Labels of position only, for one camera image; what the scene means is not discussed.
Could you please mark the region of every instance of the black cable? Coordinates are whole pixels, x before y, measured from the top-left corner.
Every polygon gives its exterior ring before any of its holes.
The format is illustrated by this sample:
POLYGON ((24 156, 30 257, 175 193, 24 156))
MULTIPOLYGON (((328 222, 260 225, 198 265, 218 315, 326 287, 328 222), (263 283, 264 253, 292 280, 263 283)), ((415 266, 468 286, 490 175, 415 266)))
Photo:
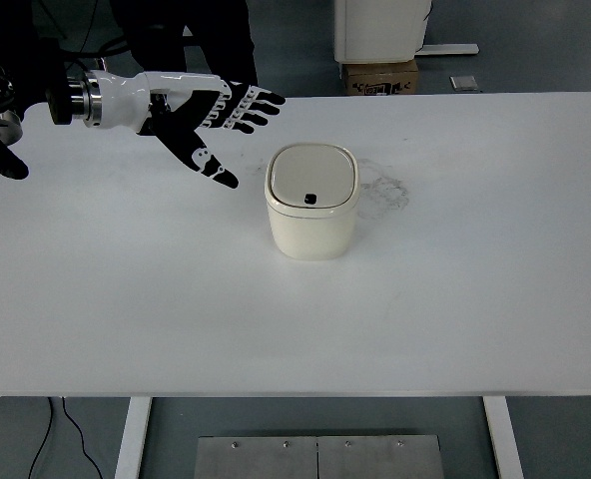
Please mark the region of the black cable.
POLYGON ((87 451, 85 450, 85 436, 83 435, 83 430, 80 428, 80 426, 78 425, 78 423, 72 418, 72 416, 70 416, 69 413, 67 412, 67 408, 65 407, 65 398, 64 397, 62 398, 62 400, 63 400, 63 412, 67 416, 67 419, 69 419, 70 422, 72 424, 74 424, 74 426, 76 426, 76 429, 78 429, 78 432, 80 433, 80 441, 81 441, 82 446, 83 446, 83 454, 85 454, 85 457, 96 468, 96 472, 98 472, 98 477, 100 477, 100 479, 103 479, 103 474, 100 472, 100 469, 98 467, 98 464, 96 464, 96 462, 91 458, 91 456, 89 454, 87 454, 87 451))
MULTIPOLYGON (((94 25, 94 18, 96 17, 96 9, 98 8, 98 0, 96 0, 94 2, 94 9, 92 10, 92 16, 89 20, 89 27, 87 28, 87 34, 85 35, 85 40, 83 40, 83 46, 80 47, 80 52, 82 53, 83 50, 85 49, 85 45, 87 45, 87 40, 89 40, 89 35, 92 32, 92 26, 94 25)), ((67 67, 67 69, 65 70, 66 72, 69 71, 70 68, 72 68, 72 66, 74 65, 74 63, 70 63, 69 67, 67 67)))
POLYGON ((433 11, 433 2, 431 2, 431 6, 428 9, 428 13, 426 14, 426 16, 424 17, 424 20, 428 20, 428 17, 430 17, 431 12, 433 11))
POLYGON ((47 432, 45 432, 45 437, 43 438, 43 442, 38 449, 38 452, 34 456, 34 460, 32 461, 32 467, 29 468, 29 475, 27 479, 31 479, 32 472, 34 471, 34 466, 36 465, 36 461, 38 460, 38 456, 40 456, 41 451, 43 450, 43 446, 45 442, 47 442, 47 437, 49 436, 49 432, 52 430, 52 421, 54 420, 54 404, 52 404, 52 398, 48 397, 47 400, 49 401, 49 425, 47 426, 47 432))

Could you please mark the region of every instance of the trash can lid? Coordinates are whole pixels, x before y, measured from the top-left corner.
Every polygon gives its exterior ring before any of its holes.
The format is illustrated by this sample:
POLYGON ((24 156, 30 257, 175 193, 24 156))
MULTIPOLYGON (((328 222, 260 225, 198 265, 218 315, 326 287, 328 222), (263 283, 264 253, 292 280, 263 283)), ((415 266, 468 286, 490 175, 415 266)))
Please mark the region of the trash can lid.
POLYGON ((354 159, 333 145, 286 147, 270 168, 272 195, 291 207, 337 207, 351 198, 355 188, 354 159))

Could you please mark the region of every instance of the gray floor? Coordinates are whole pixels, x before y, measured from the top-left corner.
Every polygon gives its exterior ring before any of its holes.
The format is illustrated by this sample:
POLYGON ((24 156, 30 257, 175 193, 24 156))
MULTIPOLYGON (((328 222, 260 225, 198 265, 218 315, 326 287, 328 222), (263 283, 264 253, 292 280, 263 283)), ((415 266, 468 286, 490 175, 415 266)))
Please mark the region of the gray floor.
MULTIPOLYGON (((77 50, 91 2, 45 0, 77 50)), ((261 85, 285 96, 341 95, 332 54, 332 0, 249 0, 261 85)), ((43 34, 57 30, 35 3, 43 34)), ((119 35, 107 0, 86 50, 119 35)), ((485 93, 591 91, 591 3, 570 0, 435 0, 426 43, 477 43, 469 57, 418 59, 419 94, 452 94, 449 76, 474 75, 485 93)), ((188 50, 194 71, 202 55, 188 50)), ((128 54, 110 70, 138 72, 128 54)), ((591 478, 591 397, 510 398, 526 478, 591 478)), ((72 398, 68 409, 85 432, 88 452, 113 477, 128 401, 72 398)), ((47 427, 45 398, 0 398, 0 478, 26 477, 47 427)), ((80 438, 57 407, 53 435, 33 477, 93 478, 80 438)), ((193 477, 201 435, 438 434, 447 478, 496 477, 477 398, 157 399, 143 478, 193 477)))

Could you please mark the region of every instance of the metal plate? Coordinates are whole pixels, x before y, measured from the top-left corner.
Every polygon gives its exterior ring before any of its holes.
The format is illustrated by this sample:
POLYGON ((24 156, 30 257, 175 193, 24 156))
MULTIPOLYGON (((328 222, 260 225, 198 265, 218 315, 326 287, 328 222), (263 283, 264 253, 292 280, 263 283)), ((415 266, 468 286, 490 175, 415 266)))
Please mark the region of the metal plate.
POLYGON ((437 436, 202 437, 195 479, 444 479, 437 436))
POLYGON ((315 479, 315 437, 201 437, 195 479, 315 479))
POLYGON ((444 479, 437 436, 319 437, 319 479, 444 479))

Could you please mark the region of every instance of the white table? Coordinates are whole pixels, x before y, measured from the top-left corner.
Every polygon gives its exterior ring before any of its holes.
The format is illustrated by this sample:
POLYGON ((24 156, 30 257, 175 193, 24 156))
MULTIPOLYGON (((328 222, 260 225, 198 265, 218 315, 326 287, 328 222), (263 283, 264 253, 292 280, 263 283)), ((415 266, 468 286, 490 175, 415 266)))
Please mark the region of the white table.
POLYGON ((28 112, 0 177, 0 394, 591 394, 591 93, 292 99, 206 132, 235 191, 153 138, 28 112), (273 245, 281 146, 359 158, 343 257, 273 245))

